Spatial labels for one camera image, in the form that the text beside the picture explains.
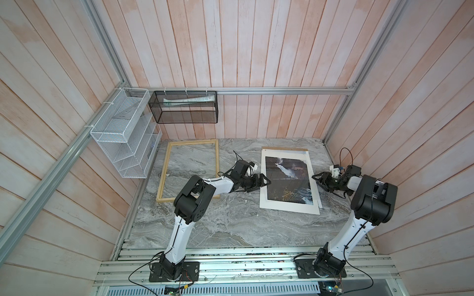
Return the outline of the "waterfall photo print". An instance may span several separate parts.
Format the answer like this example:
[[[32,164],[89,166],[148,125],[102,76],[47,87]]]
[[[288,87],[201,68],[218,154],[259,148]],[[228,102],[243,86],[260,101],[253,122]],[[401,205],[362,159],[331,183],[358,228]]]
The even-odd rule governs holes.
[[[262,150],[260,171],[272,182],[260,189],[260,208],[320,214],[322,201],[309,152]]]

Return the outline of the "wooden picture frame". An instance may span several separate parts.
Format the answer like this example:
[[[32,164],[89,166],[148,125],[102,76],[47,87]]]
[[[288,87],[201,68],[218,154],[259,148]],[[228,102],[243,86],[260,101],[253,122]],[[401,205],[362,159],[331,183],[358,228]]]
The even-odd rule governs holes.
[[[220,171],[217,139],[173,141],[167,145],[156,202],[172,202],[193,175],[215,178]]]

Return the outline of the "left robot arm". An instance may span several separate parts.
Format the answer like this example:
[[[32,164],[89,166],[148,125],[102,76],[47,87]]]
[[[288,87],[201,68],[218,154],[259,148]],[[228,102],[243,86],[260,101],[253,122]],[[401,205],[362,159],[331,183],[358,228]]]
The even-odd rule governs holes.
[[[203,179],[193,175],[174,200],[175,224],[169,245],[159,257],[157,266],[164,276],[176,280],[183,273],[186,247],[191,232],[206,213],[216,195],[232,192],[253,192],[271,185],[263,173],[254,173],[254,162],[237,160],[234,166],[218,178]]]

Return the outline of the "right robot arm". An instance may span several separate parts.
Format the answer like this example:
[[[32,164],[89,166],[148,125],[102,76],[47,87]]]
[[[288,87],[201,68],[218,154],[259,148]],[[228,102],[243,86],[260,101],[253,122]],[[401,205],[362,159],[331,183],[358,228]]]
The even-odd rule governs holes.
[[[335,238],[319,249],[312,263],[315,273],[321,278],[339,276],[359,241],[376,226],[390,221],[398,187],[362,175],[361,168],[355,165],[348,166],[337,178],[331,172],[312,178],[327,192],[342,191],[352,196],[348,221]]]

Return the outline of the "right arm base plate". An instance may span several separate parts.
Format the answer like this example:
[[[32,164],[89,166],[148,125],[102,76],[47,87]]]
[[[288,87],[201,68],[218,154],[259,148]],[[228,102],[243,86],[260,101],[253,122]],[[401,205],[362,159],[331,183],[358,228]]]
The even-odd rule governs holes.
[[[296,259],[296,272],[299,279],[312,278],[346,278],[346,262],[339,259],[321,260]]]

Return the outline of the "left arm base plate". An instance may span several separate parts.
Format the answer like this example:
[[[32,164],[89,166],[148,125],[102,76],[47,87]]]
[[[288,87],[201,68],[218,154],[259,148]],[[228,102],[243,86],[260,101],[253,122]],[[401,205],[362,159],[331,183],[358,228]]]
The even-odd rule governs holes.
[[[199,279],[200,262],[184,261],[174,265],[172,263],[153,263],[149,275],[149,282],[190,281]]]

